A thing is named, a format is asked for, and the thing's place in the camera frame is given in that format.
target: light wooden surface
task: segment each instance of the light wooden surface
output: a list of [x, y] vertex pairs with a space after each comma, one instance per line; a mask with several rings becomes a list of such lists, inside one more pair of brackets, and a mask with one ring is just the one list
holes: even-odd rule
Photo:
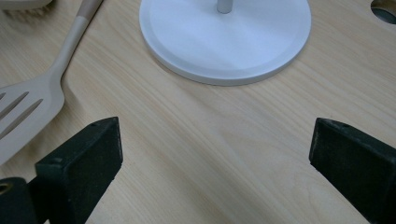
[[[80, 2], [0, 12], [0, 87], [46, 71]], [[396, 26], [376, 18], [369, 0], [309, 4], [311, 36], [290, 66], [224, 88], [175, 75], [150, 55], [140, 0], [106, 0], [64, 74], [64, 108], [0, 178], [31, 180], [36, 161], [118, 116], [124, 163], [88, 223], [366, 223], [308, 153], [317, 117], [396, 147]]]

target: screw hole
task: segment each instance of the screw hole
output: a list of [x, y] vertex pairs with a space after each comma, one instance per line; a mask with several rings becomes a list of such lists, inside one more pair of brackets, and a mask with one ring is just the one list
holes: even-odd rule
[[396, 24], [396, 0], [374, 0], [371, 10], [381, 21]]
[[11, 189], [12, 189], [12, 184], [9, 183], [0, 184], [0, 195], [7, 193]]

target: white plastic object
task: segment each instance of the white plastic object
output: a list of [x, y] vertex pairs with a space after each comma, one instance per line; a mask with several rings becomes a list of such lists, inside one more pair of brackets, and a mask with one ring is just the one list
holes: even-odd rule
[[142, 0], [139, 18], [161, 63], [220, 86], [274, 75], [297, 56], [311, 29], [307, 0]]
[[48, 5], [52, 0], [0, 0], [0, 9], [25, 10]]
[[30, 142], [62, 109], [62, 75], [102, 1], [82, 2], [58, 57], [46, 73], [0, 88], [0, 164]]

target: spatula handle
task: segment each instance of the spatula handle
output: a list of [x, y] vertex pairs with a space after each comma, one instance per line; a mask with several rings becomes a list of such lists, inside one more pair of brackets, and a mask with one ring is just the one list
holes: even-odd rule
[[102, 2], [103, 0], [83, 0], [81, 2], [78, 14], [64, 40], [61, 51], [50, 68], [49, 75], [52, 76], [54, 82], [59, 83], [61, 81], [64, 70], [69, 64], [79, 40]]
[[90, 21], [95, 14], [96, 10], [102, 4], [103, 0], [84, 0], [81, 3], [81, 7], [78, 11], [78, 16], [85, 17], [87, 21]]

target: wooden table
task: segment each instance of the wooden table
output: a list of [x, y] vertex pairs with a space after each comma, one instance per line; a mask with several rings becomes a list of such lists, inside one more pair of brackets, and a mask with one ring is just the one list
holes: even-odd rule
[[[46, 71], [80, 0], [0, 12], [0, 87]], [[86, 125], [120, 118], [124, 162], [88, 223], [366, 223], [308, 160], [315, 119], [348, 123], [396, 147], [396, 26], [369, 0], [309, 1], [312, 31], [274, 77], [196, 83], [150, 54], [140, 0], [105, 1], [64, 74], [65, 105], [0, 178]]]

